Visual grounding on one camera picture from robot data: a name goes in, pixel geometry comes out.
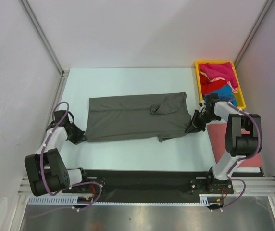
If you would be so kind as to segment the dark grey t-shirt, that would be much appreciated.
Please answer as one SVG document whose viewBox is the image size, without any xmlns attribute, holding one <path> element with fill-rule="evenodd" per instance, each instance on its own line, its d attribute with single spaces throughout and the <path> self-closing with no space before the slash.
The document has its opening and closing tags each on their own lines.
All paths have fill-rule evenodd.
<svg viewBox="0 0 275 231">
<path fill-rule="evenodd" d="M 88 142 L 156 137 L 159 142 L 186 135 L 191 121 L 185 92 L 91 98 Z"/>
</svg>

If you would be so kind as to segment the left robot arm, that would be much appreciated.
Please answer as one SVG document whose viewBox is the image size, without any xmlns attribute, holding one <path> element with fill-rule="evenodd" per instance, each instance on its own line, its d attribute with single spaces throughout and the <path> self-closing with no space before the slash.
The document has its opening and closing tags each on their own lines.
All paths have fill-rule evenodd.
<svg viewBox="0 0 275 231">
<path fill-rule="evenodd" d="M 54 112 L 52 122 L 47 128 L 46 137 L 35 154 L 25 157 L 25 168 L 34 196 L 39 197 L 74 187 L 83 193 L 89 189 L 90 181 L 82 176 L 82 169 L 68 170 L 60 152 L 66 141 L 79 144 L 85 133 L 74 124 L 71 112 Z"/>
</svg>

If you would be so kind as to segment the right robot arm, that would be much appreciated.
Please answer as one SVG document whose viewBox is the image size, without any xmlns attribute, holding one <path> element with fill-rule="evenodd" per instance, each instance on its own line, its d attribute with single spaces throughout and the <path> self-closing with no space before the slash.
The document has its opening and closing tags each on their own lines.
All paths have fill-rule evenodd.
<svg viewBox="0 0 275 231">
<path fill-rule="evenodd" d="M 211 178 L 205 181 L 206 189 L 217 193 L 223 187 L 222 180 L 230 180 L 234 170 L 245 160 L 253 158 L 262 148 L 262 123 L 258 114 L 249 114 L 231 101 L 221 100 L 218 94 L 206 96 L 186 130 L 187 134 L 206 130 L 212 121 L 224 120 L 225 153 L 211 169 Z"/>
</svg>

